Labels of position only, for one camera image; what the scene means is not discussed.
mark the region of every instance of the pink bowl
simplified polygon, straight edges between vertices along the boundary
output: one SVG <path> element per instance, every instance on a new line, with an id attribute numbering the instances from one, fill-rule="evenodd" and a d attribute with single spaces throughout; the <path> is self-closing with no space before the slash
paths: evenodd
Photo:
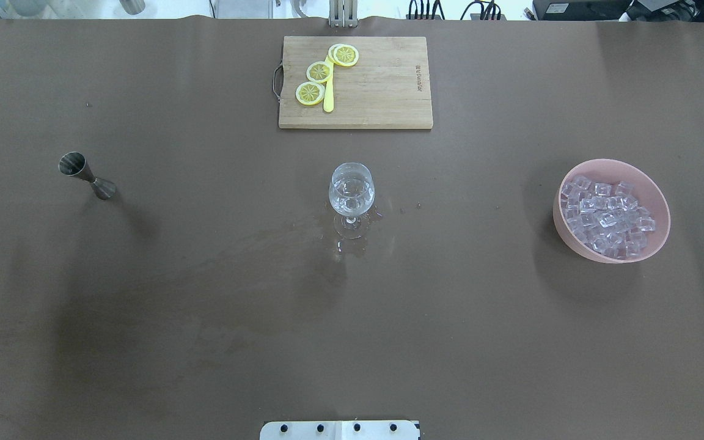
<path id="1" fill-rule="evenodd" d="M 639 257 L 617 260 L 602 254 L 597 254 L 595 251 L 585 247 L 585 245 L 572 234 L 570 227 L 567 225 L 567 220 L 561 212 L 561 205 L 559 203 L 561 201 L 561 187 L 563 187 L 565 183 L 572 181 L 577 175 L 584 175 L 594 182 L 615 184 L 623 180 L 634 184 L 632 195 L 640 201 L 641 206 L 651 211 L 651 217 L 656 220 L 656 231 L 648 234 L 648 246 L 643 248 L 642 254 Z M 591 161 L 583 162 L 572 168 L 572 170 L 564 176 L 561 185 L 559 185 L 559 190 L 556 191 L 555 194 L 555 202 L 553 203 L 553 223 L 555 223 L 555 228 L 559 231 L 559 236 L 564 240 L 564 243 L 581 256 L 601 263 L 632 263 L 647 259 L 664 246 L 664 243 L 667 241 L 667 236 L 670 235 L 670 208 L 668 208 L 667 200 L 665 200 L 659 187 L 641 170 L 627 163 L 615 161 L 614 159 L 592 159 Z"/>

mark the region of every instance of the yellow lemon slice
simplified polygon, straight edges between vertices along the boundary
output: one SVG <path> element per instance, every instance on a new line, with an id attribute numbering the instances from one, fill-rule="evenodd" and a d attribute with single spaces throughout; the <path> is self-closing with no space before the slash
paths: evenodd
<path id="1" fill-rule="evenodd" d="M 306 81 L 297 87 L 295 97 L 304 106 L 313 106 L 325 97 L 325 87 L 313 81 Z"/>
<path id="2" fill-rule="evenodd" d="M 324 83 L 330 78 L 332 72 L 330 67 L 330 64 L 325 61 L 313 62 L 308 69 L 306 69 L 306 78 L 314 83 Z"/>
<path id="3" fill-rule="evenodd" d="M 360 59 L 360 53 L 357 48 L 352 45 L 337 45 L 333 50 L 333 62 L 339 66 L 349 67 L 354 66 Z"/>
<path id="4" fill-rule="evenodd" d="M 335 62 L 336 64 L 338 64 L 338 62 L 336 61 L 336 56 L 333 55 L 333 51 L 336 50 L 336 48 L 339 46 L 341 46 L 341 44 L 335 44 L 330 46 L 330 48 L 328 49 L 328 58 L 330 58 L 330 60 Z"/>

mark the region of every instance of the wooden cutting board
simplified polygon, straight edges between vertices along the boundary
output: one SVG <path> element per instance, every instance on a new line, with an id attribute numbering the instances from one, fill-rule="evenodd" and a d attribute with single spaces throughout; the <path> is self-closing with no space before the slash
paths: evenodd
<path id="1" fill-rule="evenodd" d="M 336 43 L 354 45 L 360 60 L 335 66 L 335 110 L 295 98 L 306 69 L 324 61 Z M 284 37 L 281 128 L 432 128 L 431 83 L 425 37 Z"/>

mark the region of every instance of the yellow handle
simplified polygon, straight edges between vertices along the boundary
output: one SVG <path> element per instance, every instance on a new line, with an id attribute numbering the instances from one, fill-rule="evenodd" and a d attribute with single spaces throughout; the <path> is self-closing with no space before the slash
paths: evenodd
<path id="1" fill-rule="evenodd" d="M 330 64 L 330 76 L 324 84 L 324 100 L 322 101 L 322 109 L 325 112 L 332 112 L 336 107 L 336 100 L 333 98 L 333 61 L 329 56 L 324 59 L 327 64 Z"/>

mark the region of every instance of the white metal plate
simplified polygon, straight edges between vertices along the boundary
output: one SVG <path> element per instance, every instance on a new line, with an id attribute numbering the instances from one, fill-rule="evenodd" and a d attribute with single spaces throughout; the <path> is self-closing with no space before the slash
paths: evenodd
<path id="1" fill-rule="evenodd" d="M 419 426 L 410 420 L 268 422 L 260 440 L 419 440 Z"/>

